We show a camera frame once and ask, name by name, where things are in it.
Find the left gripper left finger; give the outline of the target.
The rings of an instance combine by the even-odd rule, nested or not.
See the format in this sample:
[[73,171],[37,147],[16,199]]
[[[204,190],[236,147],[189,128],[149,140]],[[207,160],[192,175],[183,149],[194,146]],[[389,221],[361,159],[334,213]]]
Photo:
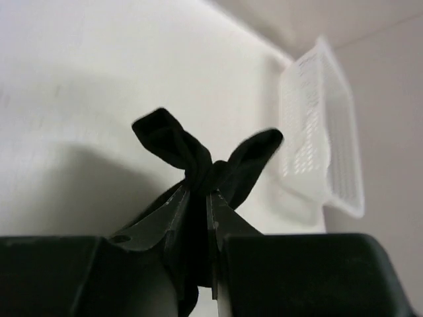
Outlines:
[[172,267],[189,193],[179,188],[112,238],[1,239],[2,316],[177,316],[181,280]]

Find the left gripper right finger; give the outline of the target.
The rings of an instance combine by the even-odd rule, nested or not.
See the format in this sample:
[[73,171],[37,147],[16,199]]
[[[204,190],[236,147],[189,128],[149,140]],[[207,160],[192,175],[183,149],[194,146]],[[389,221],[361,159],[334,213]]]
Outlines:
[[220,316],[414,316],[385,249],[367,234],[261,234],[207,198]]

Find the black tank top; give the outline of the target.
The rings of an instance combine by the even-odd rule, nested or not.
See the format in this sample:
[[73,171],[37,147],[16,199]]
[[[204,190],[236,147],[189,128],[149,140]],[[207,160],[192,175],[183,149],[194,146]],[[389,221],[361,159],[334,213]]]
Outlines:
[[167,164],[184,171],[184,178],[161,194],[137,218],[143,220],[184,187],[190,197],[177,229],[180,240],[165,250],[178,252],[169,269],[176,279],[178,315],[189,316],[198,302],[199,287],[212,287],[212,263],[208,242],[206,198],[218,191],[230,208],[230,215],[246,200],[268,161],[284,140],[275,128],[245,139],[228,160],[213,161],[209,150],[166,109],[158,108],[133,123],[139,142]]

